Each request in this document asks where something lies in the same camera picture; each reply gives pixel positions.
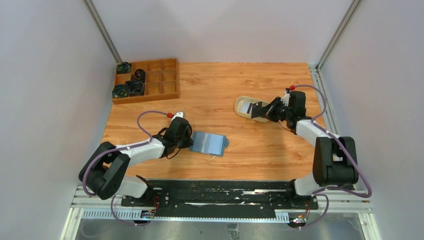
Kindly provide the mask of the grey striped card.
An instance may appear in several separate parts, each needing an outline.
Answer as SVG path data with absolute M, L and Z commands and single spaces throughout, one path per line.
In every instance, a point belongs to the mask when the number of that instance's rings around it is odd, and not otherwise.
M 252 111 L 252 105 L 253 104 L 251 102 L 243 101 L 241 103 L 241 106 L 240 106 L 240 110 L 239 111 L 241 113 L 250 115 L 251 114 L 251 111 Z

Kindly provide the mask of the black card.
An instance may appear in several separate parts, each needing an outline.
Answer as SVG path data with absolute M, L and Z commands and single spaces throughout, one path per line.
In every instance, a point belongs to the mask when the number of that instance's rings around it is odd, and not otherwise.
M 260 102 L 251 104 L 251 109 L 250 109 L 251 119 L 261 118 L 261 119 L 269 120 L 267 113 L 269 111 L 270 104 L 263 106 L 263 103 L 264 103 L 263 101 L 260 101 Z

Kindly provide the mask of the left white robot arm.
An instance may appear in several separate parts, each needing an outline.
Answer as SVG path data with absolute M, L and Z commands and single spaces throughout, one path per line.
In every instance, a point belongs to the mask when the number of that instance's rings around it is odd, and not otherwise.
M 128 176 L 128 168 L 148 160 L 168 157 L 193 145 L 193 129 L 181 116 L 172 118 L 169 127 L 151 138 L 127 145 L 105 141 L 81 169 L 78 179 L 87 195 L 108 200 L 116 195 L 141 198 L 148 189 L 140 176 Z

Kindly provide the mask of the blue card holder wallet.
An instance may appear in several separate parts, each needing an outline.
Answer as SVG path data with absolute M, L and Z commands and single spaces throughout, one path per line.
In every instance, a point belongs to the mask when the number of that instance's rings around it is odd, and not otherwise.
M 191 152 L 218 157 L 224 155 L 224 150 L 230 143 L 225 135 L 201 131 L 195 131 L 192 139 L 193 145 L 189 148 Z

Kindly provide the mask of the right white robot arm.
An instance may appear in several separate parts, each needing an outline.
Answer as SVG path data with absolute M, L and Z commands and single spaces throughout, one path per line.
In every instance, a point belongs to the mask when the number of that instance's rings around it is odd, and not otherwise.
M 360 178 L 355 141 L 326 130 L 306 111 L 305 93 L 292 91 L 284 97 L 276 97 L 261 113 L 271 122 L 286 122 L 292 133 L 314 148 L 312 172 L 291 181 L 292 196 L 312 196 L 324 189 L 346 190 Z

